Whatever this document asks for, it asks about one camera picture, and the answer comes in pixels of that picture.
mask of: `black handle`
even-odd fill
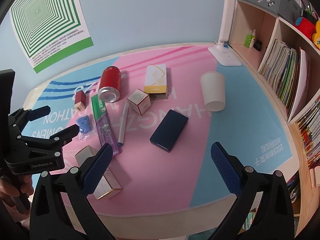
[[[28,200],[28,196],[20,191],[21,182],[19,178],[11,172],[8,172],[7,176],[3,176],[2,179],[10,182],[19,191],[19,197],[10,198],[14,202],[19,213],[25,214],[30,209],[30,201]]]

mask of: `can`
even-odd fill
[[[107,67],[101,76],[98,97],[106,102],[116,102],[120,98],[121,72],[115,66]]]

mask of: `lamp base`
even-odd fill
[[[241,66],[240,60],[231,52],[230,49],[227,49],[220,45],[214,45],[209,47],[208,51],[215,57],[219,64],[229,67],[229,66]]]

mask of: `silver screw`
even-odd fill
[[[72,174],[75,174],[75,173],[77,173],[78,172],[78,168],[77,167],[73,167],[73,168],[71,168],[70,169],[70,172],[72,173]]]
[[[251,166],[246,166],[245,170],[249,173],[253,172],[253,168]]]
[[[47,176],[48,175],[48,172],[47,171],[43,171],[42,173],[41,173],[41,177],[45,177],[45,176]]]
[[[276,175],[277,175],[278,177],[282,177],[282,172],[281,172],[281,171],[276,171]]]

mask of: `wall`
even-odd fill
[[[219,37],[224,0],[80,0],[94,46],[36,74],[14,36],[9,14],[0,25],[0,69],[16,71],[11,110],[53,76],[118,52]]]

